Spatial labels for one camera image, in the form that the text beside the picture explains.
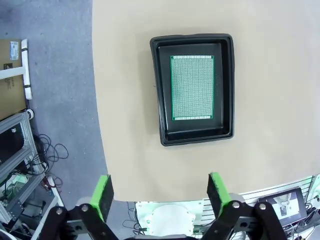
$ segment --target gray carpet floor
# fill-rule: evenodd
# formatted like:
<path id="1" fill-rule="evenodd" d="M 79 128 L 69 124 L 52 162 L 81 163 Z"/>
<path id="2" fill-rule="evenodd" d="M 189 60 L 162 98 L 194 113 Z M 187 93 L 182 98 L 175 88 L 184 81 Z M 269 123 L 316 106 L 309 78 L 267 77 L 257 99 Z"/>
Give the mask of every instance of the gray carpet floor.
<path id="1" fill-rule="evenodd" d="M 30 106 L 38 132 L 69 151 L 52 172 L 63 180 L 61 197 L 72 209 L 108 172 L 96 103 L 92 0 L 2 0 L 0 38 L 28 39 Z M 126 202 L 114 201 L 107 222 L 121 239 L 132 235 L 122 226 L 126 209 Z"/>

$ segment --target black tray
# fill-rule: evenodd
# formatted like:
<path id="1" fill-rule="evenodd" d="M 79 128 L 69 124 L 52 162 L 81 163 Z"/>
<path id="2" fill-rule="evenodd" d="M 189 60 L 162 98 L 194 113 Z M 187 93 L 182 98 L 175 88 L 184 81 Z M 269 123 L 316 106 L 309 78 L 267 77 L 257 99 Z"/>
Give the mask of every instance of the black tray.
<path id="1" fill-rule="evenodd" d="M 234 135 L 235 58 L 229 34 L 158 36 L 150 40 L 163 146 L 230 139 Z M 214 56 L 214 114 L 210 119 L 173 120 L 171 56 Z"/>

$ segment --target white label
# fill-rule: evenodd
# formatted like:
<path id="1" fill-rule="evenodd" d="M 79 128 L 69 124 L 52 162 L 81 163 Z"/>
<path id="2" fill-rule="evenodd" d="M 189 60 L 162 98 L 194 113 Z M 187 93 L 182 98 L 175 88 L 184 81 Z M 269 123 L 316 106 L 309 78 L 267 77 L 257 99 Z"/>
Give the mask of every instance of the white label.
<path id="1" fill-rule="evenodd" d="M 10 42 L 10 60 L 19 59 L 19 43 L 17 41 Z"/>

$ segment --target beige table surface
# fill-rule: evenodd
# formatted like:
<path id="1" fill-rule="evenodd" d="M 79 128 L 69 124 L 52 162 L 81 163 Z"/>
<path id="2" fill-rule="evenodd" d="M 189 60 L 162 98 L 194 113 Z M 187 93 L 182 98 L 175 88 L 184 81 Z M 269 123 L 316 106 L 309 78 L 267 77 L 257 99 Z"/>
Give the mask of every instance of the beige table surface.
<path id="1" fill-rule="evenodd" d="M 234 193 L 320 172 L 319 9 L 298 0 L 94 0 L 96 98 L 115 199 L 205 198 L 212 171 Z M 235 135 L 164 147 L 149 41 L 197 33 L 233 37 Z"/>

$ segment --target monitor screen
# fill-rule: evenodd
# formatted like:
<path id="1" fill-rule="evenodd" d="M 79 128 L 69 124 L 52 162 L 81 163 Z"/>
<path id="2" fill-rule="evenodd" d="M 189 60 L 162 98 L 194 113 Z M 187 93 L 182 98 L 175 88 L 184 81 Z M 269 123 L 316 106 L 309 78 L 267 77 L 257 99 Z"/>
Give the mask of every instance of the monitor screen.
<path id="1" fill-rule="evenodd" d="M 282 226 L 297 222 L 307 216 L 303 194 L 300 188 L 265 196 L 259 202 L 272 205 Z"/>

